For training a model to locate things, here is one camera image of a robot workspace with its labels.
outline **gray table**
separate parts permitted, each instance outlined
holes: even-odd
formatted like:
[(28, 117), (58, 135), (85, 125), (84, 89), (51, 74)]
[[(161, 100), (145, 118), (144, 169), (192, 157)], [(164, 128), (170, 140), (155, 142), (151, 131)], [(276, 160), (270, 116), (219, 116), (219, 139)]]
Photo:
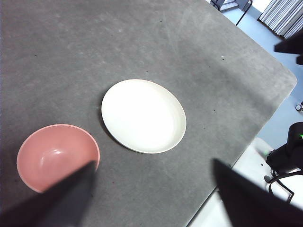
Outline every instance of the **gray table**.
[[(214, 188), (210, 160), (232, 164), (296, 84), (204, 0), (8, 0), (1, 16), (3, 210), (34, 194), (16, 170), (22, 142), (67, 123), (101, 149), (83, 226), (185, 226)], [(187, 130), (174, 149), (136, 153), (106, 131), (102, 97), (131, 78), (179, 99)]]

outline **plate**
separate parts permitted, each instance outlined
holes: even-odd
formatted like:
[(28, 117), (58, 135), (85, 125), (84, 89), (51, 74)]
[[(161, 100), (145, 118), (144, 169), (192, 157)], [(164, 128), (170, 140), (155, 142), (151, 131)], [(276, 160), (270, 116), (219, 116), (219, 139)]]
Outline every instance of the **plate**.
[(143, 79), (113, 85), (101, 106), (108, 131), (125, 147), (156, 154), (183, 138), (186, 116), (180, 102), (164, 87)]

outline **floor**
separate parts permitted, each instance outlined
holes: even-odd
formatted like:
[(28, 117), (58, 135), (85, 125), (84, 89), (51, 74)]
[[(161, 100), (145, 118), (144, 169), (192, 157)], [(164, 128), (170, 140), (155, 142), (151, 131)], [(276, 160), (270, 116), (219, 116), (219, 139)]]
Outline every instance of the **floor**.
[[(233, 23), (236, 23), (242, 15), (239, 9), (232, 9), (223, 14)], [(261, 13), (255, 8), (251, 8), (239, 23), (240, 28), (256, 43), (262, 46), (272, 56), (278, 59), (294, 75), (298, 83), (290, 96), (280, 105), (272, 118), (258, 133), (258, 137), (264, 139), (269, 145), (278, 148), (287, 140), (288, 128), (295, 122), (303, 121), (303, 112), (297, 112), (295, 105), (303, 101), (303, 66), (297, 65), (295, 59), (297, 55), (274, 52), (274, 45), (280, 42), (280, 38), (275, 36), (266, 26), (257, 21)]]

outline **bowl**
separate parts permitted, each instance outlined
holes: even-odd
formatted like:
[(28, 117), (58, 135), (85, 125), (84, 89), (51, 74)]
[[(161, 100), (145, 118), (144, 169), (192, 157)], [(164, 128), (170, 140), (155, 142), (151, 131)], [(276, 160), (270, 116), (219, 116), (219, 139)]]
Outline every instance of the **bowl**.
[(36, 192), (52, 185), (86, 165), (100, 162), (95, 139), (85, 130), (68, 124), (46, 126), (31, 134), (17, 156), (17, 170), (23, 182)]

